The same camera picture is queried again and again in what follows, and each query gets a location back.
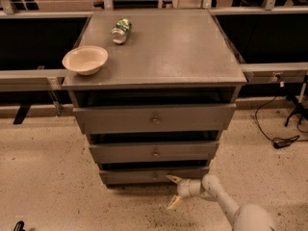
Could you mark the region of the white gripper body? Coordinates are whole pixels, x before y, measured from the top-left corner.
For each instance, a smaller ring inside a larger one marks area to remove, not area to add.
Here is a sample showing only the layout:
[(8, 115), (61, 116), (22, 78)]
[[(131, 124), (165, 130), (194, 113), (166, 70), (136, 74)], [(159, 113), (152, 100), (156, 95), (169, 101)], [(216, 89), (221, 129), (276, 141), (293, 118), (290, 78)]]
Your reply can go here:
[(204, 193), (204, 188), (199, 179), (180, 179), (177, 192), (182, 198), (199, 197)]

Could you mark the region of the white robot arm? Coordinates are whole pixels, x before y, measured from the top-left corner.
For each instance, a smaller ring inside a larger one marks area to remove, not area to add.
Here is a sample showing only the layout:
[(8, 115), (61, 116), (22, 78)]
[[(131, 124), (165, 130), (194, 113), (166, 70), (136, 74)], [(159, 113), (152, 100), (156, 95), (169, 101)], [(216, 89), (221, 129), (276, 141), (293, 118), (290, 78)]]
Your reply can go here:
[(274, 220), (266, 209), (256, 204), (239, 205), (213, 174), (206, 174), (201, 179), (175, 175), (168, 175), (167, 178), (177, 185), (177, 194), (167, 205), (169, 209), (175, 209), (185, 199), (213, 198), (229, 221), (232, 231), (277, 231)]

